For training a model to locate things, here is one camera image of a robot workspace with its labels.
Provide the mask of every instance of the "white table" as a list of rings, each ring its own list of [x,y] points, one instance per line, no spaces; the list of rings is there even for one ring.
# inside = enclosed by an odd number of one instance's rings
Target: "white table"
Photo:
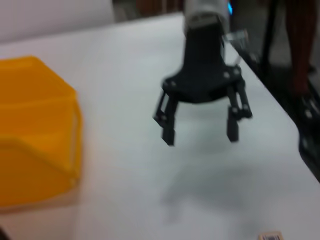
[[[152,116],[183,52],[180,15],[0,45],[0,58],[35,55],[71,84],[85,121],[80,187],[2,212],[13,240],[319,238],[320,185],[298,130],[244,63],[254,118],[239,143],[226,136],[227,99],[180,104],[176,147],[163,142]]]

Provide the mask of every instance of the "yellow plastic bin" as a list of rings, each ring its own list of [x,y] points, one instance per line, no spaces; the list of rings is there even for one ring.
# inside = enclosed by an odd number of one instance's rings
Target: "yellow plastic bin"
[[[35,57],[0,60],[0,207],[74,187],[81,144],[75,90]]]

